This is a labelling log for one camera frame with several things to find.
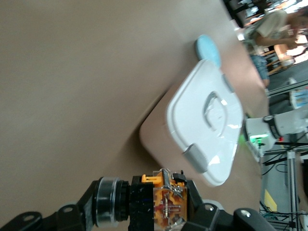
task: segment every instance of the person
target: person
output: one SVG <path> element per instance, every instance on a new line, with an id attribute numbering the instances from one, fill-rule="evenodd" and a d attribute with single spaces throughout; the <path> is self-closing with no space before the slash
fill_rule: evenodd
<path id="1" fill-rule="evenodd" d="M 308 6 L 300 8 L 294 13 L 287 13 L 284 10 L 268 13 L 261 20 L 245 29 L 244 43 L 266 88 L 270 80 L 266 67 L 267 61 L 262 56 L 263 50 L 278 44 L 286 44 L 289 49 L 296 48 L 298 46 L 296 43 L 297 33 L 300 29 L 307 28 L 307 25 Z"/>

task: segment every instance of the beige tabletop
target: beige tabletop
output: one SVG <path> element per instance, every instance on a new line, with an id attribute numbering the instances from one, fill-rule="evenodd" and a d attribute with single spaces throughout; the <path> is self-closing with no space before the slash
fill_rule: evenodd
<path id="1" fill-rule="evenodd" d="M 262 82 L 218 0 L 0 2 L 0 226 L 25 211 L 50 215 L 93 180 L 160 166 L 138 130 L 209 35 L 250 116 L 264 116 Z M 258 209 L 258 164 L 242 142 L 226 183 L 205 199 Z M 115 230 L 126 230 L 123 222 Z"/>

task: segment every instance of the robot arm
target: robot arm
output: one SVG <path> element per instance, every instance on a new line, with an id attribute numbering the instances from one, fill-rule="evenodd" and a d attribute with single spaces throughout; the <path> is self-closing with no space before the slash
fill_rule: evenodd
<path id="1" fill-rule="evenodd" d="M 203 203 L 192 180 L 161 169 L 153 176 L 134 176 L 131 185 L 119 178 L 93 181 L 73 205 L 49 217 L 39 212 L 16 216 L 0 231 L 90 231 L 114 227 L 130 216 L 128 231 L 274 231 L 255 210 L 237 209 L 233 216 Z"/>
<path id="2" fill-rule="evenodd" d="M 296 134 L 308 127 L 308 104 L 290 112 L 250 118 L 245 122 L 246 140 L 258 161 L 285 134 Z"/>

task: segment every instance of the person's arm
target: person's arm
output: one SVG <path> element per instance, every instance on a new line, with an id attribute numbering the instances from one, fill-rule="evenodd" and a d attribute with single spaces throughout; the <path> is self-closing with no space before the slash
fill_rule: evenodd
<path id="1" fill-rule="evenodd" d="M 263 37 L 259 33 L 257 33 L 257 36 L 255 38 L 256 45 L 258 46 L 274 46 L 279 44 L 286 44 L 289 49 L 294 49 L 298 46 L 296 40 L 296 35 L 290 38 L 272 39 L 268 37 Z"/>

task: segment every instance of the screw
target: screw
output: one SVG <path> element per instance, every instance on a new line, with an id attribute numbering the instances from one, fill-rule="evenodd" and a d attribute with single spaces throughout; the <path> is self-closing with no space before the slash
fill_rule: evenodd
<path id="1" fill-rule="evenodd" d="M 246 211 L 246 210 L 241 210 L 241 214 L 244 216 L 244 217 L 250 217 L 251 216 L 251 214 L 248 212 L 248 211 Z"/>
<path id="2" fill-rule="evenodd" d="M 214 210 L 214 207 L 213 207 L 212 205 L 210 205 L 210 204 L 206 204 L 206 205 L 205 205 L 205 209 L 206 209 L 206 210 L 209 210 L 209 211 L 213 211 L 213 210 Z"/>

